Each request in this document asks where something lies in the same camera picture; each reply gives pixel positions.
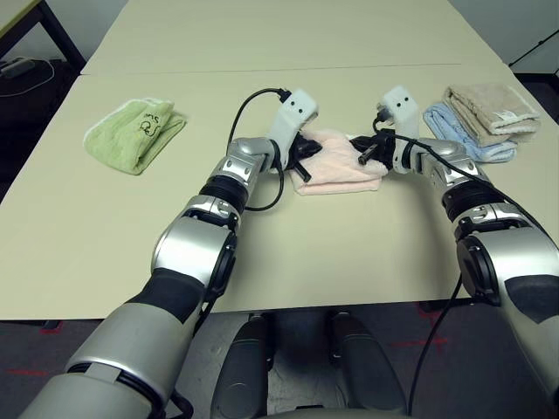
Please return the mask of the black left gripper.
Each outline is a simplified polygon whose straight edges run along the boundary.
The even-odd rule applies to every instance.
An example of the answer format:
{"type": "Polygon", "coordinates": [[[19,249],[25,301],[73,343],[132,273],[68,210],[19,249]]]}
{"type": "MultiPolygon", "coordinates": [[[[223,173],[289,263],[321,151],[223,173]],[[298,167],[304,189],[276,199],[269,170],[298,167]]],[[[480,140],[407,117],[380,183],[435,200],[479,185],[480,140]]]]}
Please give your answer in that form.
{"type": "Polygon", "coordinates": [[[293,170],[304,183],[309,182],[312,176],[302,166],[301,162],[320,151],[322,151],[322,145],[318,141],[308,139],[303,134],[297,133],[289,149],[286,170],[293,170]]]}

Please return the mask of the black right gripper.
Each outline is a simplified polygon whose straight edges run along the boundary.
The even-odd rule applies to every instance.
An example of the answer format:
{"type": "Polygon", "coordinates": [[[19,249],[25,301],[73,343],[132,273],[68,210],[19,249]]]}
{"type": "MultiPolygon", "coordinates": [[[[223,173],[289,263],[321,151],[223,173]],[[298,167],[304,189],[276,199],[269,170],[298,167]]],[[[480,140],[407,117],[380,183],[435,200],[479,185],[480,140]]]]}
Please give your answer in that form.
{"type": "Polygon", "coordinates": [[[359,152],[358,163],[365,166],[369,161],[379,161],[391,171],[396,148],[394,134],[393,129],[383,128],[372,136],[360,135],[352,138],[351,145],[359,152]]]}

